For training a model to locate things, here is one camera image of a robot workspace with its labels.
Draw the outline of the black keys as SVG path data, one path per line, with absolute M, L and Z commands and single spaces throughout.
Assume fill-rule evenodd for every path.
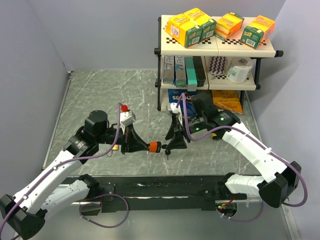
M 164 150 L 164 153 L 166 155 L 166 160 L 168 161 L 169 160 L 169 156 L 171 155 L 171 150 L 168 149 L 168 145 L 167 144 L 163 144 L 161 146 L 161 148 Z

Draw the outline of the orange black padlock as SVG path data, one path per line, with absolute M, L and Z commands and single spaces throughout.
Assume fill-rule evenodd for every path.
M 150 153 L 159 153 L 162 149 L 162 143 L 160 141 L 153 141 L 149 143 L 148 151 Z

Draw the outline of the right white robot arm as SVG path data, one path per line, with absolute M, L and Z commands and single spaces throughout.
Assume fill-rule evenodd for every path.
M 235 194 L 258 196 L 273 208 L 301 207 L 306 203 L 307 185 L 297 162 L 288 162 L 275 154 L 234 113 L 218 110 L 207 93 L 193 95 L 191 102 L 193 116 L 188 116 L 184 93 L 177 102 L 167 104 L 171 125 L 165 138 L 169 143 L 162 146 L 167 156 L 172 150 L 186 149 L 189 142 L 213 134 L 214 139 L 223 140 L 239 151 L 259 172 L 259 175 L 228 173 L 218 187 L 223 199 Z

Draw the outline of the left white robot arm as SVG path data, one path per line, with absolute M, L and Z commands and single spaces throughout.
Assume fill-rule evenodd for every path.
M 146 143 L 136 133 L 136 120 L 130 110 L 118 111 L 118 122 L 110 125 L 108 115 L 94 110 L 84 125 L 72 136 L 55 160 L 28 186 L 11 196 L 0 199 L 0 212 L 24 240 L 36 235 L 46 220 L 72 202 L 95 200 L 99 195 L 99 182 L 88 174 L 81 175 L 74 183 L 63 189 L 58 186 L 70 173 L 92 159 L 100 144 L 120 145 L 121 153 L 139 151 L 159 152 L 158 143 Z

